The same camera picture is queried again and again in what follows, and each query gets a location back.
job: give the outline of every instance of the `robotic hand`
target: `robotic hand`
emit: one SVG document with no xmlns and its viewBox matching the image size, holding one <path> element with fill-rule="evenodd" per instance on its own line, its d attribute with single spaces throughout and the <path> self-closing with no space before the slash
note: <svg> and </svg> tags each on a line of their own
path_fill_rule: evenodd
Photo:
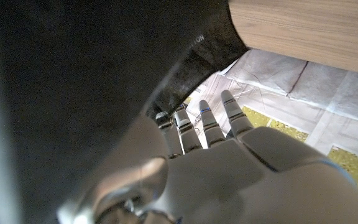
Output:
<svg viewBox="0 0 358 224">
<path fill-rule="evenodd" d="M 62 224 L 358 223 L 352 179 L 322 154 L 270 128 L 254 129 L 227 90 L 234 138 L 206 101 L 203 149 L 184 107 L 144 116 L 60 207 Z"/>
</svg>

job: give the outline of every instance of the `wooden board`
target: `wooden board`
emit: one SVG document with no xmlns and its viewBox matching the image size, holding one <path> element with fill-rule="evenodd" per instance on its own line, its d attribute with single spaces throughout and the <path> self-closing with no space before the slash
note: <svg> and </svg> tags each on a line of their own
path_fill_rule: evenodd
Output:
<svg viewBox="0 0 358 224">
<path fill-rule="evenodd" d="M 358 72 L 358 0 L 232 0 L 249 46 Z"/>
</svg>

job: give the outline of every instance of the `metal fingertip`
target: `metal fingertip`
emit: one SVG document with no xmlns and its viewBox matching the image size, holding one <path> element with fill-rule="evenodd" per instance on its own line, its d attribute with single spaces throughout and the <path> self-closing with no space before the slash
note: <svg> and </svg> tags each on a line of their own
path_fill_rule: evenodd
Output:
<svg viewBox="0 0 358 224">
<path fill-rule="evenodd" d="M 221 93 L 222 102 L 226 102 L 228 100 L 234 99 L 233 95 L 229 90 L 223 90 Z"/>
<path fill-rule="evenodd" d="M 199 105 L 200 111 L 209 109 L 209 105 L 208 105 L 207 101 L 205 101 L 205 100 L 201 100 L 201 101 L 198 103 L 198 105 Z"/>
</svg>

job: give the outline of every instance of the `robot finger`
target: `robot finger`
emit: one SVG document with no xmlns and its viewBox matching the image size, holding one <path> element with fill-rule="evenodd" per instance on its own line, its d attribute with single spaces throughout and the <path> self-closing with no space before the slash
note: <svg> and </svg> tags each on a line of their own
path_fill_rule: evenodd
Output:
<svg viewBox="0 0 358 224">
<path fill-rule="evenodd" d="M 219 124 L 216 122 L 208 103 L 205 100 L 201 100 L 199 106 L 208 147 L 213 147 L 224 142 L 225 138 L 221 131 L 221 127 L 219 127 Z"/>
<path fill-rule="evenodd" d="M 175 110 L 175 119 L 178 124 L 183 152 L 186 154 L 193 150 L 202 149 L 203 147 L 200 140 L 183 105 L 180 105 L 180 107 Z"/>
<path fill-rule="evenodd" d="M 247 116 L 240 109 L 240 106 L 237 104 L 229 90 L 222 91 L 221 98 L 227 117 L 229 118 L 229 123 L 234 137 L 237 137 L 240 133 L 244 133 L 254 128 Z"/>
</svg>

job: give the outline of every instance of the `black fabric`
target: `black fabric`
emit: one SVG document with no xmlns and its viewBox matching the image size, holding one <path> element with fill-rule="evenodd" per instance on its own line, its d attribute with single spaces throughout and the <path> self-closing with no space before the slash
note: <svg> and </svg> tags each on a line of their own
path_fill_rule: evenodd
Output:
<svg viewBox="0 0 358 224">
<path fill-rule="evenodd" d="M 175 73 L 152 111 L 173 111 L 245 51 L 225 0 L 0 1 L 1 95 L 24 222 L 54 220 L 165 77 Z"/>
<path fill-rule="evenodd" d="M 155 118 L 161 111 L 172 113 L 210 75 L 229 66 L 247 50 L 232 24 L 228 6 L 221 8 L 209 18 L 206 29 L 193 39 L 190 53 L 161 89 L 147 114 Z"/>
</svg>

